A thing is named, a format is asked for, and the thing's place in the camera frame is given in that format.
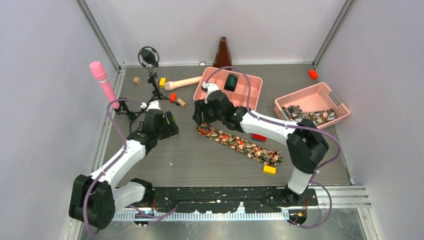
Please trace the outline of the floral patterned necktie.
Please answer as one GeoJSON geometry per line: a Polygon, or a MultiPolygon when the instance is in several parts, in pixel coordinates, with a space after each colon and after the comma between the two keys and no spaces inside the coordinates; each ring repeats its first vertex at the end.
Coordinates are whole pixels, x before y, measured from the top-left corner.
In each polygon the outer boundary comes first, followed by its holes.
{"type": "Polygon", "coordinates": [[[283,162],[283,157],[278,151],[264,148],[234,134],[213,128],[208,123],[202,123],[196,128],[196,131],[200,135],[229,147],[264,166],[274,167],[283,162]]]}

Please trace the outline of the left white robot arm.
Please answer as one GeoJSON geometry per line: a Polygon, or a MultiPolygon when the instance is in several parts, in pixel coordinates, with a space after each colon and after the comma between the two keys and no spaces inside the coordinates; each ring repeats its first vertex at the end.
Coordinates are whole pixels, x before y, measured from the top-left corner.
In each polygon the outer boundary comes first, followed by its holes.
{"type": "Polygon", "coordinates": [[[147,110],[140,130],[132,132],[110,160],[90,175],[80,174],[75,178],[68,215],[103,230],[117,211],[135,203],[148,207],[154,199],[150,182],[133,178],[125,186],[117,185],[137,162],[156,147],[159,140],[178,133],[171,111],[147,110]]]}

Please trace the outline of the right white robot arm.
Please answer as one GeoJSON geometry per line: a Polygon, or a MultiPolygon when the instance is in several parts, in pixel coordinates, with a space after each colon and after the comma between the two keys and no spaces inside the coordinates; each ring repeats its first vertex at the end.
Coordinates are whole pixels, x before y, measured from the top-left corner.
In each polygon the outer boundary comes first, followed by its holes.
{"type": "Polygon", "coordinates": [[[221,90],[194,102],[193,120],[198,124],[222,122],[228,129],[258,134],[287,147],[294,166],[282,197],[291,205],[299,205],[329,145],[309,119],[301,122],[269,117],[245,106],[235,106],[221,90]]]}

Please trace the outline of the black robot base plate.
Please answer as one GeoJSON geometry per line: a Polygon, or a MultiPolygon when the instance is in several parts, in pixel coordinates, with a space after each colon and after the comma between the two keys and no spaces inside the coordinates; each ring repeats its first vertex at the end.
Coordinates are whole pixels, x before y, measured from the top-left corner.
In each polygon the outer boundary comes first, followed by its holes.
{"type": "Polygon", "coordinates": [[[128,206],[136,223],[158,221],[306,221],[309,207],[318,206],[316,191],[297,196],[284,187],[154,187],[147,199],[128,206]]]}

